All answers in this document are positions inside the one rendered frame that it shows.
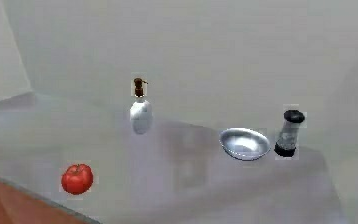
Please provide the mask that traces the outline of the red tomato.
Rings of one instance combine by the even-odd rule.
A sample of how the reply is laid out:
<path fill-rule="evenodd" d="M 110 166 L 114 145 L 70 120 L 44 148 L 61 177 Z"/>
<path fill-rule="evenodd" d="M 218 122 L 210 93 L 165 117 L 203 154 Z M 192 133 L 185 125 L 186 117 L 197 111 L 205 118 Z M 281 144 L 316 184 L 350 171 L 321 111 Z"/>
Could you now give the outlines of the red tomato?
<path fill-rule="evenodd" d="M 72 195 L 80 195 L 93 184 L 92 169 L 86 164 L 74 164 L 67 168 L 61 177 L 62 188 Z"/>

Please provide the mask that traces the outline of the silver metal bowl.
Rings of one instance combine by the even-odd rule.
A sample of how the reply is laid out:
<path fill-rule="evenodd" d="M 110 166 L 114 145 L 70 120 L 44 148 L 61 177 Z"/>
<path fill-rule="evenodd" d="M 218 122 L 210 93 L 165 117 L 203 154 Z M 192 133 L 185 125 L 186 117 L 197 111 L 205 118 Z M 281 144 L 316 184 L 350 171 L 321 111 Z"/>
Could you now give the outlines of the silver metal bowl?
<path fill-rule="evenodd" d="M 270 142 L 262 133 L 248 128 L 228 128 L 219 135 L 219 143 L 231 157 L 254 161 L 270 151 Z"/>

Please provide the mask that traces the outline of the black and clear pepper grinder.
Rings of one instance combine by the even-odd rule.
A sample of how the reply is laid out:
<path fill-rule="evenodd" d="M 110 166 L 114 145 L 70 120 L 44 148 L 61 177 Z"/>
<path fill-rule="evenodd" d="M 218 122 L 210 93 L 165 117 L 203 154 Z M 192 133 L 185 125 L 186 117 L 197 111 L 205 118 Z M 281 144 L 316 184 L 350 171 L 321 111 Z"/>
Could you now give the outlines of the black and clear pepper grinder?
<path fill-rule="evenodd" d="M 274 151 L 282 157 L 292 157 L 297 149 L 298 133 L 305 115 L 299 110 L 287 110 L 284 124 L 275 143 Z"/>

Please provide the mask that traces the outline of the white soap dispenser bottle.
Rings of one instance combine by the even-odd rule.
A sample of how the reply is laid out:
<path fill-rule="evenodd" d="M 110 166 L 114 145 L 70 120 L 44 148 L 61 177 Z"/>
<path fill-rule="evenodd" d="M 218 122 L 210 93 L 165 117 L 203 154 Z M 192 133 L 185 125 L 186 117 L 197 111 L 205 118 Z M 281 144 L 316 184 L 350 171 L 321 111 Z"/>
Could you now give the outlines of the white soap dispenser bottle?
<path fill-rule="evenodd" d="M 149 130 L 152 124 L 152 105 L 147 100 L 144 92 L 143 85 L 147 84 L 147 81 L 142 78 L 135 78 L 133 83 L 135 101 L 129 110 L 130 123 L 136 134 L 143 135 Z"/>

